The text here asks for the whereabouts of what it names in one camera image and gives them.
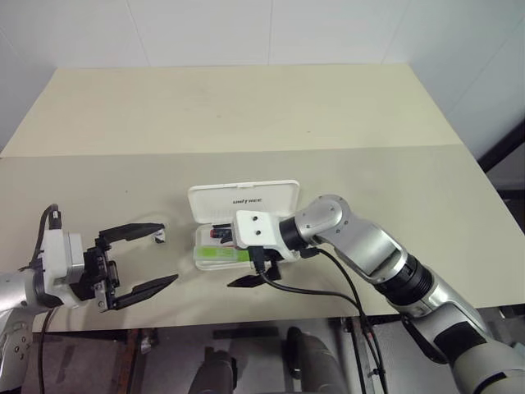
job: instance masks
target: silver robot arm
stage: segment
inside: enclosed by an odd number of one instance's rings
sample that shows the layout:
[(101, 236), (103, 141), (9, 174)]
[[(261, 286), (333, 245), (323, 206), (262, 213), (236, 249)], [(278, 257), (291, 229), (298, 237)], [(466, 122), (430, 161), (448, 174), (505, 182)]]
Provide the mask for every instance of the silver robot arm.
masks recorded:
[(156, 223), (131, 223), (104, 230), (99, 232), (95, 247), (84, 252), (80, 235), (62, 231), (58, 207), (53, 204), (44, 211), (29, 265), (15, 273), (0, 274), (0, 394), (18, 392), (24, 382), (37, 314), (60, 305), (75, 308), (91, 299), (96, 299), (100, 312), (122, 309), (147, 300), (176, 280), (177, 275), (161, 277), (116, 297), (120, 282), (116, 263), (107, 258), (110, 244), (163, 228)]
[(382, 293), (431, 360), (449, 364), (464, 394), (511, 394), (525, 388), (525, 359), (495, 341), (480, 314), (378, 225), (337, 195), (323, 195), (280, 223), (290, 250), (323, 243)]

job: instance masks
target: beige table surface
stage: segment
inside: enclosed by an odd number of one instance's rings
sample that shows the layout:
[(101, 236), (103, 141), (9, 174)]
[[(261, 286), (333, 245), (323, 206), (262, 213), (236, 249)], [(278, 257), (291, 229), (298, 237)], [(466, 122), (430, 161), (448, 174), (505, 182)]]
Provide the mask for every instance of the beige table surface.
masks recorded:
[[(60, 308), (55, 331), (354, 314), (330, 297), (227, 288), (247, 271), (194, 266), (188, 188), (237, 181), (296, 179), (300, 208), (342, 195), (475, 306), (525, 301), (523, 234), (404, 65), (60, 70), (2, 155), (2, 271), (27, 262), (51, 202), (85, 248), (104, 228), (167, 225), (166, 244), (121, 242), (111, 257), (122, 291), (178, 281), (118, 312)], [(290, 285), (346, 289), (321, 257), (282, 272)], [(368, 313), (393, 312), (357, 286)]]

